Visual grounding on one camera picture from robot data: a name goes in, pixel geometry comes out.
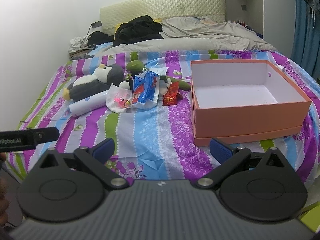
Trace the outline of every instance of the gray and white plush toy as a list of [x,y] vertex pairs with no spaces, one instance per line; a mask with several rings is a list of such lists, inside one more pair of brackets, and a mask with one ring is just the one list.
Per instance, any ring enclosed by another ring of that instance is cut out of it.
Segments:
[[92,75],[80,77],[67,88],[64,88],[62,97],[65,100],[80,101],[108,90],[111,84],[130,89],[129,82],[123,81],[123,79],[124,70],[121,66],[113,64],[106,67],[106,65],[101,64]]

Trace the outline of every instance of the pink open box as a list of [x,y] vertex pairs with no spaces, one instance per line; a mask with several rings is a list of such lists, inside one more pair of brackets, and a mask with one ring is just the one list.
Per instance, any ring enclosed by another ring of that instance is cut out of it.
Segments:
[[191,62],[195,145],[242,143],[299,133],[311,100],[267,60]]

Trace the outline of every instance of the finger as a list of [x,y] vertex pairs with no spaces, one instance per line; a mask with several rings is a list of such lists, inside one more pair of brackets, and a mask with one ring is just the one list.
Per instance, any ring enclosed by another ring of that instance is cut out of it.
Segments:
[[3,213],[0,216],[0,226],[4,226],[6,224],[6,222],[8,222],[8,214],[7,213]]
[[7,155],[5,153],[0,153],[0,160],[5,161],[7,159]]
[[0,198],[7,192],[7,181],[4,178],[0,178]]
[[9,201],[6,198],[0,199],[0,215],[2,215],[9,207]]

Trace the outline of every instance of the pillow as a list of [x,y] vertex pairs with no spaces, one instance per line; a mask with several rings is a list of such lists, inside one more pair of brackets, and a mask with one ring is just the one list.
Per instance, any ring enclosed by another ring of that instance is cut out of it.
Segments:
[[[155,19],[155,20],[153,20],[153,21],[154,21],[155,23],[161,23],[162,19]],[[122,24],[122,23],[119,23],[119,24],[116,25],[116,27],[115,27],[115,33],[116,33],[117,29],[120,27],[121,24]]]

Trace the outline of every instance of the blue curtain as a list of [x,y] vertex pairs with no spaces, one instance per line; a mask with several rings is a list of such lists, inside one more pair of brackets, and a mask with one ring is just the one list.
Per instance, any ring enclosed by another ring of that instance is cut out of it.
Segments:
[[320,77],[320,18],[314,15],[313,19],[309,8],[304,0],[296,0],[296,27],[291,59],[317,79]]

